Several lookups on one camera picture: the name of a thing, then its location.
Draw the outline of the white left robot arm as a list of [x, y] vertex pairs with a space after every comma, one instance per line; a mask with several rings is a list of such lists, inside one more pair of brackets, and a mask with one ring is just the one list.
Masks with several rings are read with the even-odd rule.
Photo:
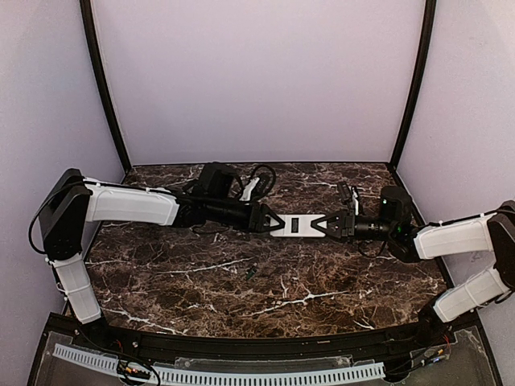
[[85, 266], [86, 224], [152, 224], [198, 228], [208, 222], [240, 232], [281, 230], [285, 221], [262, 202], [276, 181], [253, 171], [247, 182], [225, 163], [205, 164], [197, 178], [179, 188], [137, 187], [87, 178], [67, 169], [33, 215], [27, 232], [40, 230], [42, 245], [29, 244], [45, 257], [76, 320], [82, 325], [103, 313]]

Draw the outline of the white and red remote control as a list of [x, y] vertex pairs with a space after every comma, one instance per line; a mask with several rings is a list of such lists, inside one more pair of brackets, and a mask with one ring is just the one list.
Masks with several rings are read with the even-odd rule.
[[316, 215], [279, 215], [285, 226], [279, 230], [270, 232], [272, 237], [282, 238], [323, 238], [325, 234], [311, 226], [313, 220], [323, 217], [323, 214]]

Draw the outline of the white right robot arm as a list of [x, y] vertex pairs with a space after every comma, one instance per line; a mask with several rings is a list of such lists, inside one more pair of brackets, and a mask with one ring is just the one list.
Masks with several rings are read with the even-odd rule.
[[514, 202], [462, 219], [414, 226], [413, 200], [402, 187], [381, 189], [377, 217], [357, 211], [357, 198], [347, 187], [341, 193], [347, 207], [311, 221], [311, 227], [336, 240], [379, 240], [404, 263], [419, 263], [436, 257], [487, 251], [494, 263], [464, 283], [437, 296], [420, 310], [426, 323], [449, 323], [460, 315], [514, 291]]

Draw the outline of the green black battery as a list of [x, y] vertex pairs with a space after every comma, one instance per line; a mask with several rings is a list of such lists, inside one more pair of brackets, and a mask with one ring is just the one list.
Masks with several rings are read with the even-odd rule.
[[246, 279], [246, 281], [250, 280], [250, 279], [251, 279], [251, 278], [256, 274], [256, 272], [257, 272], [257, 267], [256, 267], [256, 266], [251, 267], [251, 268], [247, 271], [247, 273], [246, 273], [246, 275], [245, 275], [245, 279]]

